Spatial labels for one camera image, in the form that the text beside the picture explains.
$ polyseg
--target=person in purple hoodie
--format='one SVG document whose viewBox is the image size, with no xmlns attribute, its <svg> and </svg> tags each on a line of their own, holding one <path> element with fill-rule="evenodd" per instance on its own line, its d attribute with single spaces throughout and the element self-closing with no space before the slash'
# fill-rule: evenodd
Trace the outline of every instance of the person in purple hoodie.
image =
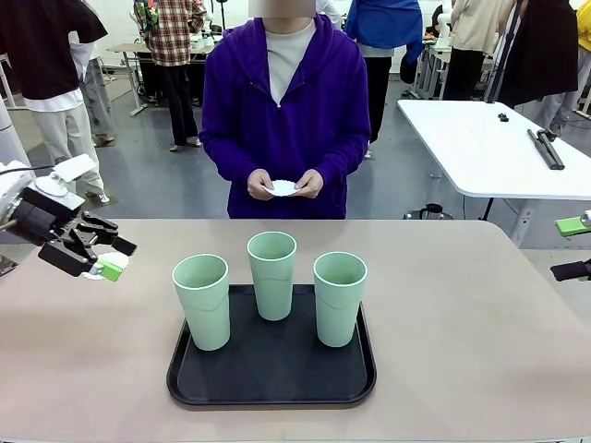
<svg viewBox="0 0 591 443">
<path fill-rule="evenodd" d="M 274 4 L 279 17 L 256 15 L 209 56 L 201 140 L 232 183 L 230 218 L 344 219 L 347 175 L 371 136 L 365 63 L 314 2 Z M 298 190 L 274 198 L 272 180 Z"/>
</svg>

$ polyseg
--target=hand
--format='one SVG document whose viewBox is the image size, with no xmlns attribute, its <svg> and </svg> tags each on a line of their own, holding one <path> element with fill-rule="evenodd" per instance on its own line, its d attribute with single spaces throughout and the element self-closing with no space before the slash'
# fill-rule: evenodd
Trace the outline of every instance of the hand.
<svg viewBox="0 0 591 443">
<path fill-rule="evenodd" d="M 268 201 L 273 195 L 265 189 L 274 189 L 269 173 L 264 169 L 257 169 L 248 178 L 248 193 L 256 200 Z"/>
<path fill-rule="evenodd" d="M 323 187 L 324 179 L 322 175 L 315 169 L 310 169 L 295 185 L 295 189 L 298 189 L 298 191 L 293 197 L 316 198 Z"/>
</svg>

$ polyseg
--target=dark maroon sweater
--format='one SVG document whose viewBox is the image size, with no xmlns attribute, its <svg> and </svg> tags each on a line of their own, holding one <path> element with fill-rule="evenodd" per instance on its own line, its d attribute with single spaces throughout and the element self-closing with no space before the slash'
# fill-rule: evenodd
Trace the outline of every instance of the dark maroon sweater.
<svg viewBox="0 0 591 443">
<path fill-rule="evenodd" d="M 8 53 L 22 95 L 51 99 L 78 87 L 68 34 L 80 43 L 107 35 L 101 21 L 80 0 L 1 0 L 0 54 Z"/>
</svg>

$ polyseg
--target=plastic tumbler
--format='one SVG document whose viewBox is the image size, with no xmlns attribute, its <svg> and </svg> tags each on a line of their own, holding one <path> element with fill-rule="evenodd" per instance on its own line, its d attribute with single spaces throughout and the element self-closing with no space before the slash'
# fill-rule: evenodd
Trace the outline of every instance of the plastic tumbler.
<svg viewBox="0 0 591 443">
<path fill-rule="evenodd" d="M 368 267 L 346 252 L 330 252 L 314 263 L 316 328 L 327 346 L 340 348 L 353 339 Z"/>
<path fill-rule="evenodd" d="M 287 233 L 260 233 L 247 245 L 257 309 L 266 320 L 283 320 L 292 310 L 297 243 Z"/>
<path fill-rule="evenodd" d="M 178 298 L 195 345 L 215 351 L 230 340 L 228 264 L 205 254 L 189 257 L 173 270 Z"/>
</svg>

